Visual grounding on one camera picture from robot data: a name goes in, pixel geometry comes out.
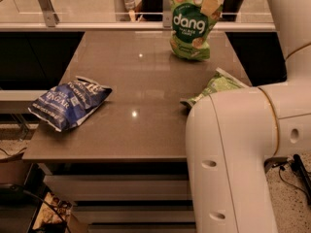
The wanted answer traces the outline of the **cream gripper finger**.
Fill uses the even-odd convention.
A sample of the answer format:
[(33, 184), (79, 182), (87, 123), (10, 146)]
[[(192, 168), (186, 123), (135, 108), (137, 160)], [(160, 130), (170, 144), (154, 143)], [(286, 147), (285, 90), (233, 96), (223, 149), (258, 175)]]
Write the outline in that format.
[(224, 0), (203, 0), (200, 12), (209, 17), (223, 2)]

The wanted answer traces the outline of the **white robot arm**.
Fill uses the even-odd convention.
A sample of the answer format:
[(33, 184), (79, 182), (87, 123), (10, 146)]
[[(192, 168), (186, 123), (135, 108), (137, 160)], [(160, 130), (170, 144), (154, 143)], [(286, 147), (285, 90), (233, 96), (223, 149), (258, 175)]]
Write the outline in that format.
[(311, 0), (267, 0), (287, 79), (194, 105), (186, 153), (197, 233), (278, 233), (264, 162), (311, 148)]

